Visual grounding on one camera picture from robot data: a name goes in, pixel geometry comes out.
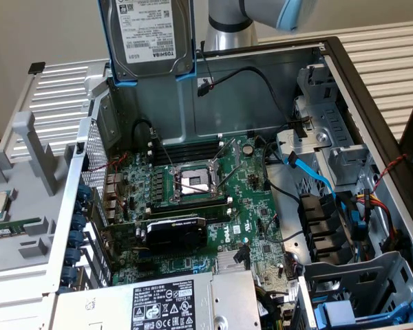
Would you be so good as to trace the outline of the hard disk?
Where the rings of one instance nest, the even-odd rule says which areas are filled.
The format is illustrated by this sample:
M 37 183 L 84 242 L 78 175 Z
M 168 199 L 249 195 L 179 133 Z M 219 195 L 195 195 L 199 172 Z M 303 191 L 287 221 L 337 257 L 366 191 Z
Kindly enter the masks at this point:
M 196 76 L 193 0 L 98 0 L 114 84 Z

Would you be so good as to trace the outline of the metal socket cover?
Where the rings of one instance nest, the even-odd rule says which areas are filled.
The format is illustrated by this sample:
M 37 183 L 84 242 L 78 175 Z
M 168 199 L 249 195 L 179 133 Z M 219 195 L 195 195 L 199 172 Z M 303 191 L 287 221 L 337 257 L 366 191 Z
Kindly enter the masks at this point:
M 207 162 L 207 169 L 209 174 L 209 192 L 212 197 L 217 197 L 223 185 L 220 177 L 220 162 L 218 158 L 210 159 Z

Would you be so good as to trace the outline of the black RAM slot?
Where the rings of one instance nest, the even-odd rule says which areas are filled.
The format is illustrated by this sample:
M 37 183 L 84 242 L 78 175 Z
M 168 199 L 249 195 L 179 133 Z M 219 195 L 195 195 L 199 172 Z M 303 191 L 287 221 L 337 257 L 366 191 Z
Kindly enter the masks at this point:
M 168 151 L 169 157 L 174 162 L 211 159 L 214 158 L 217 153 L 217 150 Z
M 200 149 L 200 150 L 199 149 L 198 150 L 195 150 L 195 149 L 176 149 L 176 150 L 173 150 L 173 151 L 170 151 L 170 150 L 167 149 L 167 152 L 170 155 L 183 154 L 183 153 L 186 153 L 186 154 L 191 154 L 191 153 L 203 154 L 203 153 L 205 153 L 205 154 L 207 154 L 207 153 L 217 152 L 219 150 L 220 150 L 220 148 L 218 148 L 217 150 L 213 150 L 212 148 L 209 148 L 209 149 Z
M 196 143 L 187 143 L 187 144 L 172 144 L 172 145 L 165 145 L 165 148 L 173 151 L 176 149 L 213 149 L 217 150 L 219 148 L 218 141 L 206 141 L 206 142 L 196 142 Z
M 185 162 L 195 162 L 200 160 L 209 160 L 213 159 L 214 155 L 206 154 L 206 155 L 174 155 L 170 157 L 174 164 L 185 163 Z M 157 157 L 154 159 L 153 164 L 155 166 L 162 166 L 170 164 L 167 160 L 167 157 L 164 155 L 163 157 Z

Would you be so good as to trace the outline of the CPU socket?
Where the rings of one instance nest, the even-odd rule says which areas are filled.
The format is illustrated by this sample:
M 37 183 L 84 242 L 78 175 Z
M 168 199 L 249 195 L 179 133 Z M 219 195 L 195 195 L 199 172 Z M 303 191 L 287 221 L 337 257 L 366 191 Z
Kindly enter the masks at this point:
M 226 199 L 223 185 L 217 197 L 209 192 L 208 160 L 175 164 L 168 169 L 169 196 L 172 204 L 199 203 Z

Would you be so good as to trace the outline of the metal locking lever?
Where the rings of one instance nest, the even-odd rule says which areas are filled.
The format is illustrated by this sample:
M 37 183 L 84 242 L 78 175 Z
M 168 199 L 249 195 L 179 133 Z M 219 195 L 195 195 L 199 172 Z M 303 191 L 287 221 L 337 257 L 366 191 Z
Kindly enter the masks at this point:
M 152 138 L 154 138 L 155 140 L 158 141 L 158 143 L 159 143 L 161 149 L 163 150 L 164 154 L 166 155 L 167 160 L 169 161 L 171 167 L 172 167 L 172 168 L 175 168 L 175 166 L 174 166 L 174 164 L 173 164 L 173 162 L 172 162 L 172 160 L 171 160 L 171 158 L 170 158 L 170 156 L 169 156 L 169 154 L 168 154 L 168 152 L 167 152 L 167 150 L 166 150 L 166 148 L 165 148 L 165 146 L 164 146 L 164 144 L 163 144 L 160 136 L 159 136 L 158 133 L 157 133 L 157 130 L 156 130 L 154 127 L 151 127 L 151 136 L 152 136 Z
M 211 160 L 213 163 L 216 162 L 220 156 L 225 152 L 225 150 L 232 144 L 234 143 L 235 138 L 232 138 L 231 140 L 229 140 L 228 142 L 226 142 L 221 149 L 218 151 L 218 153 L 215 155 L 215 157 Z

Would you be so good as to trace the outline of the RAM stick with black chips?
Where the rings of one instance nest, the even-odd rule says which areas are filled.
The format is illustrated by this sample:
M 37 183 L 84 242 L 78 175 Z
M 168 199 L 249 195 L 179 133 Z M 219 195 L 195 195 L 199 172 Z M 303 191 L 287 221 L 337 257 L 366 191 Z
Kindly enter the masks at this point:
M 225 199 L 150 207 L 144 211 L 146 219 L 188 219 L 198 217 L 207 224 L 226 223 L 233 216 L 233 205 Z

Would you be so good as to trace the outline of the green motherboard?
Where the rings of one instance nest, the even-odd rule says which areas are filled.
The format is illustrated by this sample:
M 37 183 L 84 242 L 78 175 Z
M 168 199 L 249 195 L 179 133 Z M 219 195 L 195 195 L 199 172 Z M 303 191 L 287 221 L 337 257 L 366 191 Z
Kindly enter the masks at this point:
M 218 252 L 239 250 L 246 244 L 251 249 L 251 269 L 257 293 L 265 293 L 277 305 L 290 307 L 298 290 L 300 266 L 285 250 L 295 233 L 283 234 L 282 219 L 275 205 L 278 191 L 267 181 L 267 166 L 275 161 L 273 148 L 259 137 L 228 137 L 219 140 L 219 148 L 235 138 L 220 156 L 220 172 L 226 202 L 233 205 L 233 216 L 227 224 L 211 227 L 209 244 L 197 252 L 150 254 L 117 253 L 104 242 L 113 267 L 114 285 L 126 285 L 172 276 L 194 275 L 215 270 Z M 250 144 L 254 154 L 246 157 L 242 147 Z M 165 154 L 161 147 L 128 153 L 114 158 L 105 187 L 105 212 L 109 225 L 151 221 L 144 211 L 150 207 L 177 205 L 168 202 L 168 169 L 153 161 Z

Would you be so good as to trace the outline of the open black PC case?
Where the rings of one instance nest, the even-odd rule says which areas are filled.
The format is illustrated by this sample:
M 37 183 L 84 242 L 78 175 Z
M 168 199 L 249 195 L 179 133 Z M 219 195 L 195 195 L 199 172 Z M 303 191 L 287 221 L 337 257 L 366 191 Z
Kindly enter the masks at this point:
M 349 118 L 359 139 L 373 159 L 371 189 L 354 194 L 335 191 L 329 181 L 313 171 L 295 152 L 285 159 L 277 145 L 277 134 L 292 129 L 306 136 L 302 124 L 309 118 L 293 114 L 293 103 L 301 91 L 299 70 L 325 65 L 332 73 Z M 105 187 L 114 158 L 160 146 L 151 136 L 157 130 L 164 145 L 219 141 L 246 136 L 260 138 L 273 148 L 275 161 L 268 166 L 266 181 L 278 191 L 275 205 L 282 219 L 283 234 L 297 238 L 285 250 L 304 268 L 313 264 L 300 223 L 298 208 L 302 194 L 332 195 L 342 226 L 352 248 L 347 263 L 371 261 L 387 252 L 398 252 L 413 273 L 413 169 L 407 155 L 391 133 L 370 92 L 336 38 L 280 43 L 250 49 L 197 52 L 196 76 L 180 82 L 151 78 L 134 87 L 119 87 L 113 77 L 95 93 L 91 113 L 81 125 L 68 173 L 68 193 L 61 208 L 54 244 L 60 249 L 59 266 L 48 315 L 52 330 L 61 294 L 103 289 L 114 285 L 111 258 L 101 231 L 109 225 L 105 212 Z M 92 189 L 89 201 L 76 198 L 79 184 Z M 76 281 L 61 282 L 67 238 L 73 214 L 87 219 Z M 255 295 L 261 330 L 290 330 L 295 301 L 277 305 L 265 293 Z

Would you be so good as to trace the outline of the black graphics card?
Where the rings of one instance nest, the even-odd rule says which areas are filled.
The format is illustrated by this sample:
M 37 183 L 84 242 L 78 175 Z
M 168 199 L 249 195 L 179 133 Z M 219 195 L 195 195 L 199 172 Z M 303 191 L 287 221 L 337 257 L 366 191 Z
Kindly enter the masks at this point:
M 227 224 L 230 216 L 201 217 L 187 214 L 177 217 L 122 223 L 101 231 L 104 242 L 117 253 L 148 252 L 173 254 L 197 252 L 205 248 L 215 225 Z

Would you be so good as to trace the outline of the silver chipset heat sink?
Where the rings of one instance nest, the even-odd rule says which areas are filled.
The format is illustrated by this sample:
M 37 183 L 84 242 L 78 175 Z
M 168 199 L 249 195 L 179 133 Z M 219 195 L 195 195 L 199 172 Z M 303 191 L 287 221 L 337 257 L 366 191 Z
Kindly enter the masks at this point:
M 232 272 L 242 272 L 245 270 L 244 262 L 235 261 L 234 256 L 237 250 L 218 252 L 216 257 L 215 270 L 217 274 L 228 274 Z

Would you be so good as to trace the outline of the grey metal drive cage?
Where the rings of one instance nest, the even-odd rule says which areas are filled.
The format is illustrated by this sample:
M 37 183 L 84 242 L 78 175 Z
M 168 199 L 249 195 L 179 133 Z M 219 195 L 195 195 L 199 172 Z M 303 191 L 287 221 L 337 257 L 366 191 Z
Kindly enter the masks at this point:
M 335 191 L 354 194 L 374 186 L 370 170 L 373 159 L 349 118 L 347 106 L 332 73 L 325 65 L 309 65 L 299 70 L 297 85 L 301 95 L 293 103 L 293 114 L 309 118 L 302 124 L 305 137 L 292 130 L 277 134 L 283 158 L 295 152 L 300 160 L 325 177 Z

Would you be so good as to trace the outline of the grey power supply unit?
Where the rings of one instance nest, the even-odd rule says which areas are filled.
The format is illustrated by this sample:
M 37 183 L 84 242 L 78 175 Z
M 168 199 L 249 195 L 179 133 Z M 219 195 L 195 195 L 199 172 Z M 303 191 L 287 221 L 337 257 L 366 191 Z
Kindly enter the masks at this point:
M 59 296 L 52 330 L 261 330 L 252 274 L 210 272 Z

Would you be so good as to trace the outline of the grey parts rack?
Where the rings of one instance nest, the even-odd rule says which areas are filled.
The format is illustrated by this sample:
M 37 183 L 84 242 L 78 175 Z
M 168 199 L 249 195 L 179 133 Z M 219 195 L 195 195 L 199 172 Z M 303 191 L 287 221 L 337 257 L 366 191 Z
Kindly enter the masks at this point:
M 28 158 L 11 162 L 0 150 L 0 192 L 10 196 L 2 221 L 40 218 L 24 225 L 25 234 L 0 239 L 0 272 L 42 265 L 48 262 L 70 167 L 67 154 L 55 156 L 42 144 L 30 111 L 19 112 L 12 132 L 22 138 Z

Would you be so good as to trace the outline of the RAM stick with white label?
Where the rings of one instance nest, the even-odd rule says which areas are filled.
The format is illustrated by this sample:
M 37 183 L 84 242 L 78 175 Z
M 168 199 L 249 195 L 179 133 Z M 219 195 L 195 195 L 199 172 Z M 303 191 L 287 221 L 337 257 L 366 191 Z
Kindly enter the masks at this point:
M 40 220 L 40 218 L 32 218 L 18 221 L 2 221 L 0 222 L 0 239 L 25 234 L 24 225 L 37 223 Z

